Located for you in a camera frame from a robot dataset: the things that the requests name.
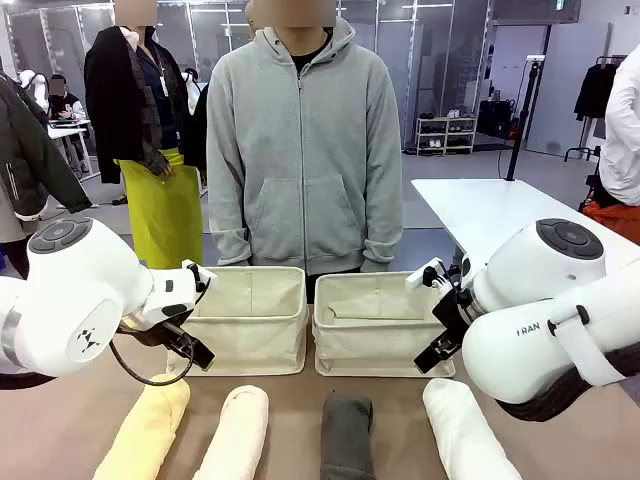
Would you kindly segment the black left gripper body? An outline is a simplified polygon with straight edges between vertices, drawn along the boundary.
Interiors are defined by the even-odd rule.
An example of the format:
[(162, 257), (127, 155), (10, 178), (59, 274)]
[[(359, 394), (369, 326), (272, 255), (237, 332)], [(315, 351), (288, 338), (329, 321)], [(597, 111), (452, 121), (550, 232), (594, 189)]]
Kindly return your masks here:
[(144, 346), (163, 346), (181, 357), (194, 357), (196, 353), (196, 340), (181, 327), (167, 321), (146, 331), (131, 330), (128, 335)]

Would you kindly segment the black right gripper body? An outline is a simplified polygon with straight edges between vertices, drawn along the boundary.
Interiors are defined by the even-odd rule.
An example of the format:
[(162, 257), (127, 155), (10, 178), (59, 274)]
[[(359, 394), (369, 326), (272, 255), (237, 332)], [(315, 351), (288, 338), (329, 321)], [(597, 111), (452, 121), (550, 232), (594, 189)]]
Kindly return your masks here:
[(451, 344), (461, 345), (464, 335), (473, 322), (467, 308), (472, 305), (469, 289), (454, 287), (433, 308), (433, 315), (445, 327), (445, 339)]

